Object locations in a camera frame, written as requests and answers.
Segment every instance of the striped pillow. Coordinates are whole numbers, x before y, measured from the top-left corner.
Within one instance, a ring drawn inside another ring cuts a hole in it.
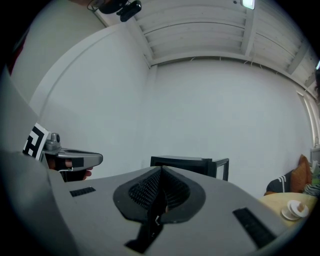
[[[304,186],[303,194],[318,197],[320,195],[320,183],[318,184],[307,184]]]

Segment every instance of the white plate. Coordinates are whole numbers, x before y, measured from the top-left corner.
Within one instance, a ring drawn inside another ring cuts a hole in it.
[[[297,200],[290,200],[287,205],[288,205],[289,209],[292,210],[292,213],[294,215],[299,216],[301,218],[307,217],[309,214],[309,208],[308,208],[308,206],[305,206],[303,211],[301,211],[301,212],[298,211],[298,206],[300,203],[301,202],[299,202]]]
[[[300,217],[296,217],[296,216],[294,216],[293,214],[291,214],[291,216],[288,216],[288,215],[285,213],[285,211],[284,211],[283,208],[282,208],[282,210],[281,210],[281,213],[282,213],[283,217],[285,217],[286,219],[288,219],[288,220],[290,220],[290,221],[296,221],[297,219],[300,219]]]

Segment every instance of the hand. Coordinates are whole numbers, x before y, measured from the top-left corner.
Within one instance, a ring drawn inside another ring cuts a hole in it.
[[[56,161],[55,158],[52,157],[51,155],[45,155],[46,156],[46,161],[48,163],[48,166],[51,170],[56,170]],[[66,159],[65,160],[65,166],[70,168],[72,167],[72,161],[71,159]],[[90,177],[92,175],[91,170],[93,169],[93,167],[86,169],[84,177],[83,177],[83,181],[87,178]]]

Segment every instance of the ceiling light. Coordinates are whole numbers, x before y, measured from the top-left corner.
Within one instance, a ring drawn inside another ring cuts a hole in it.
[[[241,5],[253,10],[255,8],[255,0],[241,0]]]

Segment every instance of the orange cushion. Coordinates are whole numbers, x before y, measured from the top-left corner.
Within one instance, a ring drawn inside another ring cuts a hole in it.
[[[271,194],[276,194],[277,192],[273,192],[273,191],[267,191],[264,193],[264,196],[267,196],[267,195],[271,195]]]
[[[299,166],[291,173],[290,190],[294,193],[302,193],[306,184],[311,184],[312,173],[308,159],[302,154]]]

